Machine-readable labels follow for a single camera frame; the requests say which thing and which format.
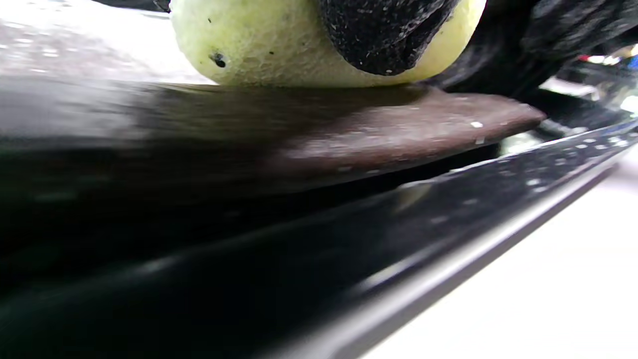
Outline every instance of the white floor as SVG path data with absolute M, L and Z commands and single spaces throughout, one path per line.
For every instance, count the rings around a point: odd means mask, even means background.
M 638 358 L 638 147 L 362 359 Z

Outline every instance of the gloved hand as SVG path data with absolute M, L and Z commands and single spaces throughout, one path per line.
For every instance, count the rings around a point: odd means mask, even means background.
M 360 70 L 385 75 L 388 69 L 397 74 L 414 66 L 457 0 L 319 2 L 339 53 Z M 623 35 L 636 26 L 638 0 L 487 0 L 464 53 L 428 82 L 516 96 L 596 46 L 632 41 L 635 36 Z

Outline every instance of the water droplet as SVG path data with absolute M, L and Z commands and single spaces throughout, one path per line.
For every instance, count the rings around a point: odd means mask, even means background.
M 448 218 L 446 216 L 440 216 L 440 217 L 432 218 L 430 222 L 432 222 L 432 224 L 441 224 L 447 221 L 447 219 Z

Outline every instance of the wet surface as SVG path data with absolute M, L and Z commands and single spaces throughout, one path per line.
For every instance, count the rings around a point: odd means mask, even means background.
M 11 0 L 0 75 L 212 83 L 179 52 L 168 17 L 90 0 Z
M 31 278 L 0 310 L 3 349 L 40 358 L 66 357 L 56 353 L 69 346 L 107 357 L 123 348 L 151 358 L 184 348 L 195 357 L 260 357 L 360 308 L 637 141 L 614 125 L 83 280 L 64 283 L 26 266 Z M 50 268 L 73 261 L 53 243 L 33 253 Z M 337 341 L 301 338 L 299 351 L 275 357 L 340 357 L 369 330 L 355 327 Z

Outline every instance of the brown flexible blade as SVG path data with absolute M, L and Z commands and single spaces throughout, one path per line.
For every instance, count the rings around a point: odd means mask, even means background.
M 294 192 L 421 165 L 544 118 L 507 98 L 416 85 L 233 89 L 8 77 L 0 78 L 0 109 L 5 203 Z

